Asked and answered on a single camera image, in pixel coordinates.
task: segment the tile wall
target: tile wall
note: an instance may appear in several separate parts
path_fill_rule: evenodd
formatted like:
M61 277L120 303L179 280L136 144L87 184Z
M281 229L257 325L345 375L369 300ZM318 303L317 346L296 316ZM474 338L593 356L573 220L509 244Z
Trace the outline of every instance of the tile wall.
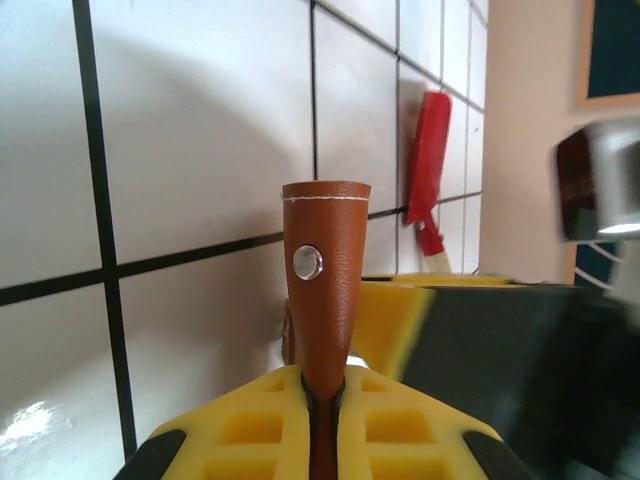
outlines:
M110 478L273 368L285 183L371 184L364 273L417 271L424 88L453 98L434 214L473 272L487 2L0 2L0 477Z

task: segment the red brush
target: red brush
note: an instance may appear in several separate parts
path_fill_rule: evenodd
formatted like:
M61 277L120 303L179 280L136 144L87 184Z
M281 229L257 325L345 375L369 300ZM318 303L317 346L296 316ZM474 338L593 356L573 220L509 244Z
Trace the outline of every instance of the red brush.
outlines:
M440 273L450 273L451 267L431 211L436 206L440 192L450 121L449 96L426 92L413 143L408 183L410 196L406 224L416 223L418 244L428 269Z

